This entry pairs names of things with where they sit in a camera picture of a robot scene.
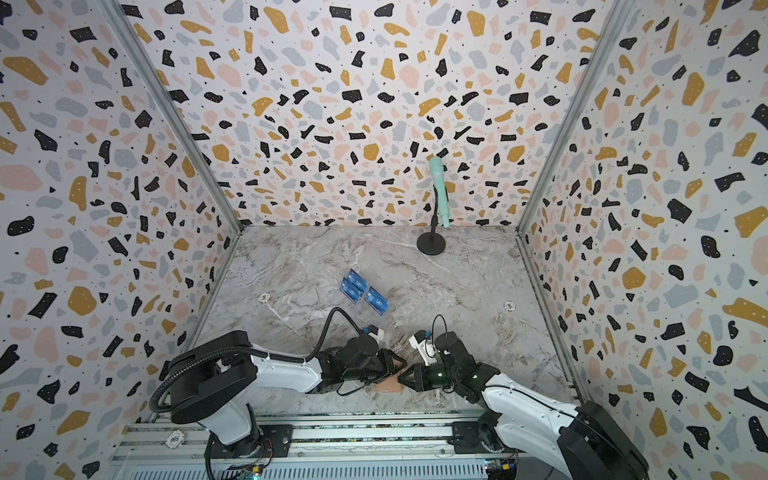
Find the pink leather card holder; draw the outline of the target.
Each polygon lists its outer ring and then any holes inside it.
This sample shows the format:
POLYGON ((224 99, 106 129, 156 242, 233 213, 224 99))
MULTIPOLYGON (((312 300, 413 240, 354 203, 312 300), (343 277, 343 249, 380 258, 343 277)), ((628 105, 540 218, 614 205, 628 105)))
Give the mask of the pink leather card holder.
POLYGON ((384 381, 375 385, 375 391, 384 394, 400 394, 404 391, 404 386, 399 383, 398 375, 393 374, 384 381))

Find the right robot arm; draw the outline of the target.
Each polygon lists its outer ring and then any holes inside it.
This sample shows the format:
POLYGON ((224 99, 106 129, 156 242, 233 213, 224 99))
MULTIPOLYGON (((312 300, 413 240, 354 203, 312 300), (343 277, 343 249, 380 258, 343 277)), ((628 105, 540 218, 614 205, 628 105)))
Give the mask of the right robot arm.
POLYGON ((649 465, 601 405, 561 402, 479 362, 453 332, 419 330, 409 339, 422 357, 398 376, 414 391, 446 389, 484 408, 477 440, 489 451, 522 450, 570 479, 646 479, 649 465))

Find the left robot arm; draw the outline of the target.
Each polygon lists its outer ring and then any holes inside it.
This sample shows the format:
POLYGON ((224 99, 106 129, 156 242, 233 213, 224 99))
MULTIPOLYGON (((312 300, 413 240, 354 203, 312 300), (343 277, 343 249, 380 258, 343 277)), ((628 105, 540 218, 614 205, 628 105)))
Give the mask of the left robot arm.
POLYGON ((243 390, 256 385, 304 394, 338 393, 347 381, 363 387, 378 384, 405 366, 406 361, 380 347, 368 329, 341 347, 317 348, 308 357, 261 350, 238 330, 173 359, 150 397, 150 409, 168 413, 177 425, 196 423, 206 428, 208 458, 284 457, 292 428, 271 433, 259 426, 253 408, 242 408, 235 401, 243 390))

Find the blue card back right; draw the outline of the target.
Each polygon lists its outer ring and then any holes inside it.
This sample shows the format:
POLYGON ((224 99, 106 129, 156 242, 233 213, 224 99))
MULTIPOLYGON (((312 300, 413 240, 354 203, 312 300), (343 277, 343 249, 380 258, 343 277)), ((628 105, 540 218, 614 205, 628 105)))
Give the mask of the blue card back right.
POLYGON ((380 316, 384 316, 390 306, 390 302, 371 286, 365 292, 365 301, 380 316))

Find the blue card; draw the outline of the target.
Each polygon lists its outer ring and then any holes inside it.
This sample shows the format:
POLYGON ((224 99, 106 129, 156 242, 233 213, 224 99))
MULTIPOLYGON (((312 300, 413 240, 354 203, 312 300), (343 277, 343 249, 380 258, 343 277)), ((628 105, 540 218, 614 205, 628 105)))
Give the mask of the blue card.
POLYGON ((369 287, 368 282, 354 269, 349 270, 346 279, 360 291, 365 292, 369 287))
POLYGON ((362 290, 360 290, 354 283, 350 283, 347 279, 342 280, 340 290, 353 303, 359 302, 364 295, 362 290))
POLYGON ((390 302, 371 286, 365 292, 365 301, 380 316, 384 316, 390 306, 390 302))

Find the blue card back left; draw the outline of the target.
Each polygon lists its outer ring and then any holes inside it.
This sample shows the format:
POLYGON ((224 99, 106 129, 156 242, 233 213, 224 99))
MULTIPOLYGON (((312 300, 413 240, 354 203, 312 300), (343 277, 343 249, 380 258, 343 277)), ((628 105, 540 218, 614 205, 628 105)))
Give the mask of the blue card back left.
POLYGON ((354 269, 349 270, 346 279, 360 291, 365 292, 369 287, 368 282, 354 269))

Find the black microphone stand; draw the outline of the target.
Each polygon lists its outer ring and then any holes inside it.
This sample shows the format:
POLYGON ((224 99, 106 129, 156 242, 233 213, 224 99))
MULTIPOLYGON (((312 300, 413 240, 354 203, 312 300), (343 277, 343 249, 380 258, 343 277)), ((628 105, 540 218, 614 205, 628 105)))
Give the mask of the black microphone stand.
POLYGON ((417 239, 417 249, 428 256, 436 256, 444 252, 446 242, 442 235, 436 232, 440 222, 438 198, 435 198, 431 217, 430 230, 422 233, 417 239))

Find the mint green microphone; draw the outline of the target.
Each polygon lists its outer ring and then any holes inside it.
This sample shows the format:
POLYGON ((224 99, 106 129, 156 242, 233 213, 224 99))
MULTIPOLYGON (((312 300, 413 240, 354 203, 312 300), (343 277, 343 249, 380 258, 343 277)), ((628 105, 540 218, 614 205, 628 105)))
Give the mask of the mint green microphone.
POLYGON ((433 156, 429 160, 429 167, 436 194, 438 219, 442 226, 448 229, 450 227, 450 209, 442 159, 439 156, 433 156))

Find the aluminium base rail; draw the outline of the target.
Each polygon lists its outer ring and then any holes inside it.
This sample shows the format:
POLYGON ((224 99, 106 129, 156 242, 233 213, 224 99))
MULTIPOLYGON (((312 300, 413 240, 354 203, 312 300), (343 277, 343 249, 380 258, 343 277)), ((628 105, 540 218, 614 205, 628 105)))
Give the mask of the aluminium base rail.
POLYGON ((476 411, 258 416, 250 452, 199 425, 133 424, 107 479, 562 479, 528 447, 481 445, 476 411))

